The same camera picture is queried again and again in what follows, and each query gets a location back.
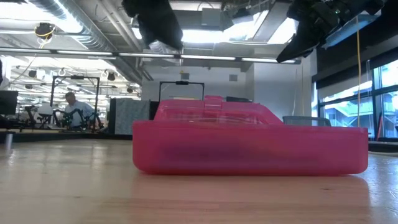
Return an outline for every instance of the ceiling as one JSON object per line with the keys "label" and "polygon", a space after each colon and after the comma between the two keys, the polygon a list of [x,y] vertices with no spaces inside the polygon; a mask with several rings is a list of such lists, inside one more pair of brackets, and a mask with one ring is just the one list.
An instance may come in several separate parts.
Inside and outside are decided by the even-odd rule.
{"label": "ceiling", "polygon": [[[49,8],[37,7],[38,0],[30,0],[28,4],[0,3],[0,47],[34,48],[37,49],[43,42],[34,34],[34,28],[40,22],[55,24],[57,28],[45,49],[59,50],[96,50],[119,52],[153,52],[145,46],[138,31],[137,22],[128,18],[121,7],[121,0],[57,0],[67,13],[64,19],[53,14]],[[178,22],[184,33],[184,54],[190,55],[218,55],[236,57],[266,57],[276,58],[284,48],[293,32],[291,21],[287,21],[286,12],[289,1],[170,1],[175,10]],[[224,14],[233,15],[239,8],[247,7],[253,16],[253,21],[234,25],[224,31],[202,25],[203,10],[224,9]],[[95,39],[94,44],[84,40]],[[138,87],[143,80],[158,80],[162,76],[151,74],[151,67],[220,67],[240,68],[245,72],[248,62],[220,62],[212,60],[164,60],[135,58],[61,58],[53,55],[49,57],[32,57],[32,55],[3,54],[7,56],[11,88],[19,90],[26,96],[37,96],[43,93],[44,101],[48,100],[47,87],[51,83],[51,76],[62,70],[66,75],[83,75],[85,77],[99,77],[101,98],[106,95],[128,96],[139,99],[141,89]],[[46,74],[45,80],[31,78],[27,74],[30,70],[40,70]],[[108,72],[116,74],[115,81],[108,81]],[[85,98],[93,95],[95,88],[89,80],[66,81],[68,85],[59,85],[56,92],[65,93],[68,86],[84,85],[78,93]],[[41,83],[32,85],[27,90],[25,83]],[[127,86],[133,86],[134,92],[127,93]]]}

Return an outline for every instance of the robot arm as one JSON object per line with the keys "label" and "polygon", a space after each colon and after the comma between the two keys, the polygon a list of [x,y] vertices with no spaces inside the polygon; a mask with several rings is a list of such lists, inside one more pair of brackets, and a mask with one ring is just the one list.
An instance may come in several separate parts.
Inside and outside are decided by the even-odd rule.
{"label": "robot arm", "polygon": [[363,11],[374,15],[387,0],[294,0],[287,16],[299,21],[297,33],[277,57],[278,62],[308,56],[326,38]]}

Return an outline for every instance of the ceiling duct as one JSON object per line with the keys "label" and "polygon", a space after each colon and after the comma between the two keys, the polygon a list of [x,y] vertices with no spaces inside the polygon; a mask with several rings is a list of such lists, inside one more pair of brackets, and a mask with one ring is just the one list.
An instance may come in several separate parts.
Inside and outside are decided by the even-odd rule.
{"label": "ceiling duct", "polygon": [[[68,26],[60,27],[63,31],[76,32],[77,29],[80,30],[76,33],[81,34],[81,36],[77,35],[74,39],[79,41],[88,50],[97,52],[117,51],[117,48],[104,36],[75,1],[30,0],[30,2],[39,9],[51,13],[60,21],[65,21],[63,24],[67,24]],[[127,80],[138,84],[142,83],[141,71],[139,68],[132,66],[135,62],[130,64],[125,58],[116,58],[116,60],[107,62],[118,68]]]}

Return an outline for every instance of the desk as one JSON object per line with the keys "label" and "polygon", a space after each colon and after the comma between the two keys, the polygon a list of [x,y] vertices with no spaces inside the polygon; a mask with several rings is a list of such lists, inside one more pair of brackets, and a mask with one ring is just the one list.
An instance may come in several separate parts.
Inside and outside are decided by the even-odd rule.
{"label": "desk", "polygon": [[131,155],[92,139],[0,151],[0,223],[398,223],[395,157],[347,177],[179,177],[141,174]]}

